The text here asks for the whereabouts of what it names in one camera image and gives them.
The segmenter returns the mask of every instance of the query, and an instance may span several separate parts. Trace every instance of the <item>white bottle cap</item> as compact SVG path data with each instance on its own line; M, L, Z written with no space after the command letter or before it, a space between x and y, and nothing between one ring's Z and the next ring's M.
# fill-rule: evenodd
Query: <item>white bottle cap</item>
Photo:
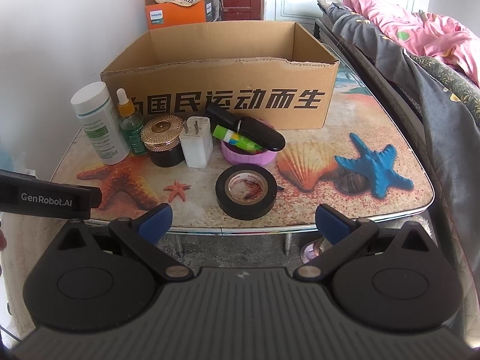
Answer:
M70 102L77 115L88 114L103 105L110 97L104 82L93 82L76 92Z
M125 93L124 88L120 88L117 90L117 97L118 97L118 105L124 105L129 102L127 93Z

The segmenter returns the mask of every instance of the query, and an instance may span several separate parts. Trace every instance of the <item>philips logo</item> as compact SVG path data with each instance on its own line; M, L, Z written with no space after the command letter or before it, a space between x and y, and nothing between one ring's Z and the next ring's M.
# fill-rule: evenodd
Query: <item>philips logo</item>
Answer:
M158 11L151 11L150 12L150 20L159 20L163 19L163 10L160 9Z
M24 202L51 204L51 205L60 206L60 207L72 206L72 199L62 199L62 198L54 199L54 198L51 198L48 196L42 196L42 195L29 195L25 192L20 195L20 198Z

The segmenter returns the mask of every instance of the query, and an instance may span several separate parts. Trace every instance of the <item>table leg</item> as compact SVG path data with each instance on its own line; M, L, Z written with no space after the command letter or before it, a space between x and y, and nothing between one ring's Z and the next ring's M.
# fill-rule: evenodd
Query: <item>table leg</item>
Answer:
M292 238L293 238L293 233L285 234L285 247L283 249L283 254L285 254L285 256L290 255L290 249L292 247Z
M175 245L177 247L177 253L180 257L183 257L185 255L183 251L183 245L182 245L182 239L180 238L180 235L175 234Z

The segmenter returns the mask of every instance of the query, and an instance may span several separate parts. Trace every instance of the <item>small red starfish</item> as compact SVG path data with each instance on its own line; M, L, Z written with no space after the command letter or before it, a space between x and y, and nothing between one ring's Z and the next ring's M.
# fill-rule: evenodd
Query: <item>small red starfish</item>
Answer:
M174 200L175 196L179 195L183 201L186 200L185 192L183 190L189 190L191 185L182 184L179 181L175 180L172 185L163 188L164 191L171 191L169 196L169 203Z

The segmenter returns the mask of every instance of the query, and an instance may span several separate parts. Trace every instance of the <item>cardboard box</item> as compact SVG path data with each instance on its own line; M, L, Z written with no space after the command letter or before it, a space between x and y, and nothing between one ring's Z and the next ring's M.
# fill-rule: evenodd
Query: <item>cardboard box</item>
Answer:
M179 24L222 21L223 0L201 0L191 7L145 0L145 13L149 30Z
M297 23L223 21L148 31L100 77L145 116L201 114L211 101L276 128L320 128L337 70Z

